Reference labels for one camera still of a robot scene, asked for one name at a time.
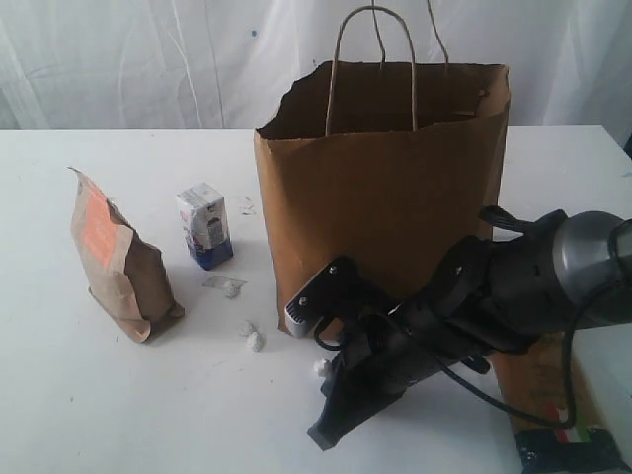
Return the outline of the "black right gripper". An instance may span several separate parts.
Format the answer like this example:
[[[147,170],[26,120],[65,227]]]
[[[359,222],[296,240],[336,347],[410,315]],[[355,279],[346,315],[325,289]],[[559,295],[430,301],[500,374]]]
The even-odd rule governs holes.
[[[485,356],[523,354],[541,336],[567,331],[574,313],[556,275],[553,235],[504,243],[468,236],[421,291],[343,331],[325,405],[307,434],[331,449],[417,382],[459,362],[485,372]]]

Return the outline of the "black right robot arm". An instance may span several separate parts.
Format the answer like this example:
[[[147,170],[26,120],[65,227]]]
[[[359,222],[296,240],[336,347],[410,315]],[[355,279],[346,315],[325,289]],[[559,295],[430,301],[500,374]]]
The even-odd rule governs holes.
[[[399,400],[413,385],[463,364],[488,372],[488,356],[521,355],[548,334],[563,337],[563,392],[575,333],[631,319],[631,224],[604,211],[552,211],[535,221],[498,206],[483,221],[513,238],[468,235],[440,260],[430,281],[402,301],[338,257],[309,283],[299,303],[318,328],[343,324],[333,345],[326,401],[308,433],[322,449]]]

